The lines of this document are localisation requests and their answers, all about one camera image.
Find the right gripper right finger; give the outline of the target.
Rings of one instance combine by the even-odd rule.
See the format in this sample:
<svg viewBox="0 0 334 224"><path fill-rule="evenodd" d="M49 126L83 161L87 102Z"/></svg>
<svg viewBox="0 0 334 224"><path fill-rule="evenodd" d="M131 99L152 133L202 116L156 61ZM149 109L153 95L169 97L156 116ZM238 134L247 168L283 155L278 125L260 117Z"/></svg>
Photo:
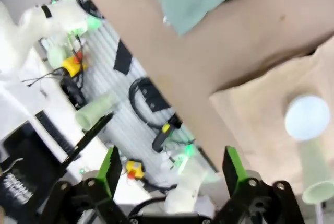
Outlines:
<svg viewBox="0 0 334 224"><path fill-rule="evenodd" d="M214 223L304 223L290 184L272 185L246 172L237 150L226 146L222 171L230 199L213 218Z"/></svg>

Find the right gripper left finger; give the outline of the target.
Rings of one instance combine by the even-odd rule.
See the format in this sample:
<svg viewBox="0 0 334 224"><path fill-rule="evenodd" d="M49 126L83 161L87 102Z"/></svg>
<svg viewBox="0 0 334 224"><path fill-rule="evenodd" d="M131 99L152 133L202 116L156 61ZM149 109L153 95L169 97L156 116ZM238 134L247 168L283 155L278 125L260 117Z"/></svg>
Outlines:
<svg viewBox="0 0 334 224"><path fill-rule="evenodd" d="M76 185L57 182L50 193L39 223L78 223L86 210L93 210L103 223L129 223L114 201L122 172L117 147L110 148L93 177Z"/></svg>

